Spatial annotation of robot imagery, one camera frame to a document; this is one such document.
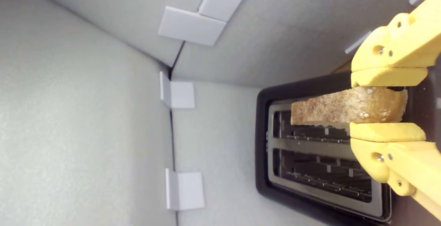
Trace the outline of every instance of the gray wall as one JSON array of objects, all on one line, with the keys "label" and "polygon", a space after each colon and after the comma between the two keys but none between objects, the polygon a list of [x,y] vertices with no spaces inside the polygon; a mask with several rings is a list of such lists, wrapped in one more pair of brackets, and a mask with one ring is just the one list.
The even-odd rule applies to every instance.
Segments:
[{"label": "gray wall", "polygon": [[175,225],[160,70],[48,0],[0,0],[0,225]]}]

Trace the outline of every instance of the toaster rack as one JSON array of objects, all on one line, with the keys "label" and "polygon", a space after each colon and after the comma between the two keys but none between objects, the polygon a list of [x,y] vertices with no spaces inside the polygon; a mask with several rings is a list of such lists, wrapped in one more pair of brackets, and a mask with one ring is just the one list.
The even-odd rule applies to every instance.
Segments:
[{"label": "toaster rack", "polygon": [[348,129],[291,125],[293,101],[275,101],[269,107],[269,180],[310,199],[365,217],[380,217],[382,185],[357,162]]}]

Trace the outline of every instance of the textured gray surface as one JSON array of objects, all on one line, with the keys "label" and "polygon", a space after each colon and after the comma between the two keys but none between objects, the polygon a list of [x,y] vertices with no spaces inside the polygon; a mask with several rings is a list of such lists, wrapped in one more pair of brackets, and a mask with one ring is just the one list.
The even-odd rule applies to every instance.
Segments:
[{"label": "textured gray surface", "polygon": [[0,11],[0,225],[176,225],[161,66],[48,0]]},{"label": "textured gray surface", "polygon": [[[201,0],[55,0],[168,65],[182,41],[158,36],[165,6]],[[385,25],[408,0],[243,0],[214,47],[187,42],[175,78],[244,86],[323,75],[350,60],[345,49]]]},{"label": "textured gray surface", "polygon": [[411,11],[408,0],[243,0],[214,48],[186,42],[173,72],[265,87],[324,75],[369,30]]},{"label": "textured gray surface", "polygon": [[165,6],[196,12],[201,0],[55,0],[172,66],[182,41],[158,35]]},{"label": "textured gray surface", "polygon": [[175,163],[178,172],[202,172],[205,208],[179,212],[179,225],[325,225],[257,192],[254,129],[259,90],[196,82],[194,93],[196,109],[173,110]]}]

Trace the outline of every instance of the white plastic bracket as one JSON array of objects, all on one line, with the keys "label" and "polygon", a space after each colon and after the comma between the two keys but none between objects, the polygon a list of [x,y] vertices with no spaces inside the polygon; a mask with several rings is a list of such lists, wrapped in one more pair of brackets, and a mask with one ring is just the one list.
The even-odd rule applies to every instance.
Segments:
[{"label": "white plastic bracket", "polygon": [[161,100],[172,109],[194,108],[193,82],[170,81],[163,72],[159,72]]},{"label": "white plastic bracket", "polygon": [[167,209],[190,210],[205,207],[201,173],[180,173],[165,169]]}]

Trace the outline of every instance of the slice of bread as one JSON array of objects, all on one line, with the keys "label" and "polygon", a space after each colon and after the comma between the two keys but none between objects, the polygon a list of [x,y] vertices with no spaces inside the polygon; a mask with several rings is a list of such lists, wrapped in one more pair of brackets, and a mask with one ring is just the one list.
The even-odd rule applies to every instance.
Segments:
[{"label": "slice of bread", "polygon": [[384,86],[358,86],[332,94],[294,102],[291,124],[310,121],[394,123],[400,122],[408,101],[408,91]]}]

